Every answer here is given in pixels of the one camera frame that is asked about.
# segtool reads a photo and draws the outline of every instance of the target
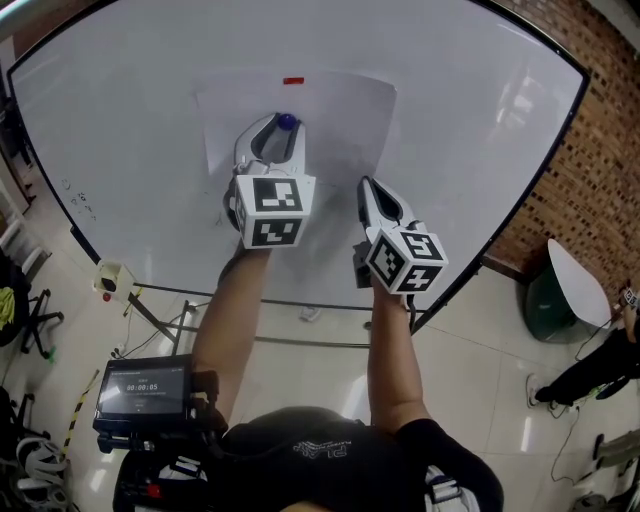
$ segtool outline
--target white paper sheet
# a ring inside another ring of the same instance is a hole
[[[303,77],[304,84],[284,85],[286,77]],[[210,174],[231,177],[235,141],[249,125],[273,112],[290,113],[306,126],[306,173],[322,188],[354,187],[355,194],[360,178],[376,172],[396,89],[351,73],[230,70],[200,80],[196,98]]]

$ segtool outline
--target person's arm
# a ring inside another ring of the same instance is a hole
[[[627,304],[622,310],[622,320],[624,321],[624,330],[627,332],[627,339],[631,343],[636,343],[636,334],[634,332],[636,325],[636,310]]]
[[[216,409],[229,423],[258,324],[271,251],[242,250],[222,279],[193,346],[194,370],[218,374]]]
[[[368,382],[372,423],[395,434],[413,420],[430,418],[422,399],[420,368],[413,351],[402,297],[375,279]]]

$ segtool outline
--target whiteboard frame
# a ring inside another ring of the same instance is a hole
[[[36,44],[34,44],[31,48],[29,48],[29,50],[27,50],[19,59],[16,60],[16,62],[11,66],[11,68],[7,72],[7,80],[9,82],[9,89],[10,89],[10,92],[11,92],[11,96],[13,98],[16,97],[15,91],[14,91],[14,86],[13,86],[13,73],[14,73],[15,70],[17,70],[24,62],[26,62],[34,53],[36,53],[44,45],[46,45],[52,39],[54,39],[55,37],[60,35],[62,32],[64,32],[68,28],[72,27],[73,25],[75,25],[79,21],[82,21],[84,18],[90,16],[91,14],[94,14],[95,12],[99,11],[100,9],[102,9],[104,7],[107,7],[107,6],[113,4],[113,3],[117,2],[117,1],[118,0],[98,0],[96,3],[90,5],[89,7],[83,9],[82,11],[78,12],[77,14],[75,14],[74,16],[69,18],[67,21],[65,21],[64,23],[62,23],[61,25],[59,25],[58,27],[53,29],[50,33],[45,35]],[[565,118],[564,122],[562,123],[562,126],[560,128],[560,131],[558,132],[558,135],[557,135],[556,139],[554,140],[553,144],[549,148],[549,151],[547,152],[545,158],[542,160],[542,162],[540,164],[540,167],[538,168],[536,173],[533,175],[533,178],[531,179],[531,181],[529,182],[527,187],[523,190],[523,192],[522,192],[521,196],[519,197],[519,199],[513,205],[513,208],[509,211],[509,213],[504,218],[502,223],[498,226],[498,228],[493,233],[491,238],[489,238],[489,240],[487,240],[487,242],[482,246],[482,248],[480,249],[478,254],[471,260],[469,265],[467,265],[467,267],[453,281],[453,283],[451,283],[451,285],[442,293],[442,295],[440,295],[440,297],[438,297],[427,310],[419,310],[422,314],[416,320],[416,323],[415,323],[415,326],[414,326],[414,329],[413,329],[414,333],[417,332],[420,328],[422,328],[431,318],[433,318],[433,316],[443,306],[445,306],[456,295],[456,293],[458,293],[458,291],[460,291],[460,289],[462,289],[462,287],[471,279],[471,277],[478,272],[478,270],[482,266],[482,261],[481,261],[482,257],[486,254],[487,250],[489,249],[489,246],[494,242],[494,240],[496,240],[496,238],[498,238],[498,236],[500,236],[502,231],[504,231],[504,229],[507,226],[507,224],[509,224],[509,222],[511,221],[513,216],[516,214],[516,212],[520,209],[520,207],[525,202],[527,197],[529,197],[529,194],[531,193],[533,188],[536,186],[536,184],[540,180],[542,174],[545,172],[545,170],[549,166],[549,163],[550,163],[551,159],[553,158],[553,156],[555,155],[558,147],[562,143],[562,140],[564,139],[564,136],[567,133],[567,130],[569,129],[569,126],[571,125],[571,122],[573,121],[573,118],[575,117],[575,115],[577,113],[577,110],[578,110],[580,104],[582,103],[582,100],[584,99],[584,96],[585,96],[585,94],[586,94],[586,92],[587,92],[587,90],[589,88],[589,82],[590,82],[590,75],[587,72],[587,70],[575,59],[575,57],[573,55],[571,55],[571,53],[566,48],[564,48],[562,45],[560,45],[557,41],[555,41],[552,37],[550,37],[548,34],[546,34],[540,28],[536,27],[534,24],[532,24],[529,21],[527,21],[526,19],[524,19],[522,16],[520,16],[517,13],[507,9],[506,7],[503,7],[500,4],[497,4],[493,0],[467,0],[467,1],[469,1],[471,3],[474,3],[474,4],[477,4],[477,5],[481,6],[481,7],[484,7],[485,9],[493,12],[494,14],[496,14],[496,15],[502,17],[502,18],[505,18],[509,22],[511,22],[514,25],[516,25],[518,28],[520,28],[520,29],[524,30],[525,32],[527,32],[530,36],[535,38],[538,42],[542,43],[544,46],[546,46],[547,48],[549,48],[552,51],[554,51],[561,59],[563,59],[567,64],[569,64],[572,68],[574,68],[580,74],[580,76],[582,77],[582,83],[580,84],[580,87],[578,89],[578,93],[577,93],[577,95],[576,95],[576,97],[575,97],[575,99],[574,99],[574,101],[573,101],[573,103],[571,105],[571,109],[569,111],[569,115]],[[22,119],[22,114],[20,112],[20,105],[17,102],[16,102],[16,104],[17,104],[18,115],[20,116],[20,122],[24,126],[24,122],[23,122],[23,119]],[[58,196],[57,192],[55,191],[55,188],[53,187],[51,181],[49,180],[49,177],[47,176],[46,170],[42,166],[42,163],[40,162],[40,158],[38,157],[38,154],[35,151],[35,148],[33,147],[33,144],[31,142],[31,138],[29,137],[29,133],[27,132],[26,127],[25,127],[25,135],[26,135],[27,143],[29,144],[29,147],[31,148],[31,152],[33,154],[33,157],[35,158],[38,166],[40,167],[40,170],[42,171],[42,175],[44,176],[44,179],[47,182],[47,185],[51,189],[51,192],[53,193],[54,197],[56,198],[56,201],[60,205],[60,208],[62,208],[62,211],[65,213],[65,215],[69,219],[69,222],[71,223],[71,234],[74,236],[76,241],[80,244],[80,246],[84,249],[84,251],[87,253],[87,255],[97,265],[98,262],[100,261],[100,256],[95,251],[95,249],[91,246],[91,244],[86,239],[86,237],[82,234],[82,232],[78,228],[77,224],[75,223],[75,221],[73,220],[73,218],[71,217],[71,215],[69,214],[67,209],[65,208],[64,204],[60,200],[60,197]],[[190,294],[190,295],[201,295],[201,296],[212,296],[213,295],[211,293],[204,293],[204,292],[199,292],[199,291],[194,291],[194,290],[182,290],[182,289],[178,289],[178,288],[168,288],[168,287],[163,287],[163,286],[146,285],[144,283],[135,283],[135,285],[136,286],[141,286],[141,287],[144,287],[144,288],[150,288],[150,289],[156,289],[156,290],[164,290],[164,291],[177,292],[177,293],[186,293],[186,294]],[[319,307],[319,308],[358,310],[358,311],[370,311],[372,309],[370,307],[366,307],[365,308],[365,307],[359,307],[359,306],[338,306],[338,305],[331,305],[331,304],[310,304],[310,303],[302,303],[302,302],[277,301],[277,300],[267,300],[267,299],[263,299],[263,302],[267,302],[267,303],[271,303],[271,304],[282,304],[282,305],[293,305],[293,306],[312,306],[312,307]]]

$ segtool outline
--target printed logo on shirt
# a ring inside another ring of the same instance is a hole
[[[317,459],[323,454],[329,459],[339,459],[347,456],[347,446],[350,444],[351,441],[330,441],[322,444],[301,441],[293,446],[293,451],[308,459]]]

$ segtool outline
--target display screen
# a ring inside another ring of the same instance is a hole
[[[98,399],[103,414],[182,412],[184,368],[115,370]]]

